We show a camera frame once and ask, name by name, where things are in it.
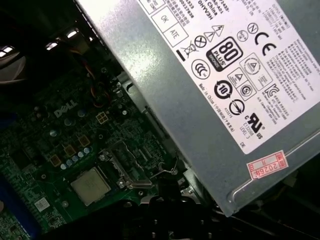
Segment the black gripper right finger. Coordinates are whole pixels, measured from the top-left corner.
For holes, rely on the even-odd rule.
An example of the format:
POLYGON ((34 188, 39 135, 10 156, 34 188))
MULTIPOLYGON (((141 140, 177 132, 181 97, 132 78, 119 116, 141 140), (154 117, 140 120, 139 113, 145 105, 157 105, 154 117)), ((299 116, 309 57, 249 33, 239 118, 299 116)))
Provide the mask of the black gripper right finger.
POLYGON ((287 225, 285 215, 279 219, 268 209, 280 209, 282 193, 270 189, 237 213, 227 217, 207 190, 200 203, 183 196, 181 185, 174 176, 168 178, 169 231, 175 240, 316 240, 318 231, 303 231, 287 225))

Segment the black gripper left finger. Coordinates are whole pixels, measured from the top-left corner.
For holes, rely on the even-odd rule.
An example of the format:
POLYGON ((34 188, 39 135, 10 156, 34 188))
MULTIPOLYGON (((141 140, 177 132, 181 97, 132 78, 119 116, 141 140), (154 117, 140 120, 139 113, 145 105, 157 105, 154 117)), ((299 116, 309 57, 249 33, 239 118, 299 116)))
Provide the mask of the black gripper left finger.
POLYGON ((169 177, 157 181, 149 203, 121 199, 37 237, 38 240, 166 240, 169 177))

